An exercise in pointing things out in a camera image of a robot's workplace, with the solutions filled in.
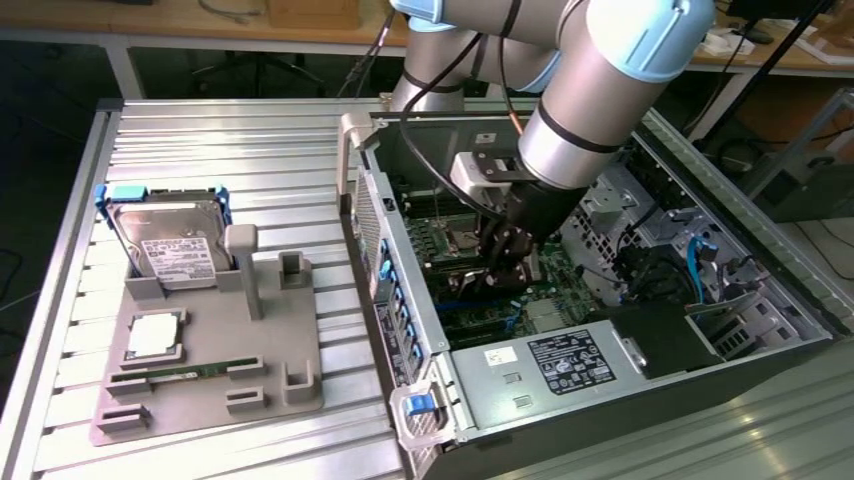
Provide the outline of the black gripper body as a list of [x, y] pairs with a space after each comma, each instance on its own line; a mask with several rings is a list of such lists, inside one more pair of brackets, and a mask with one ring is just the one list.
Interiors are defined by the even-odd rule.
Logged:
[[488, 265], [515, 265], [563, 225], [589, 187], [513, 183], [496, 218], [477, 215], [477, 254]]

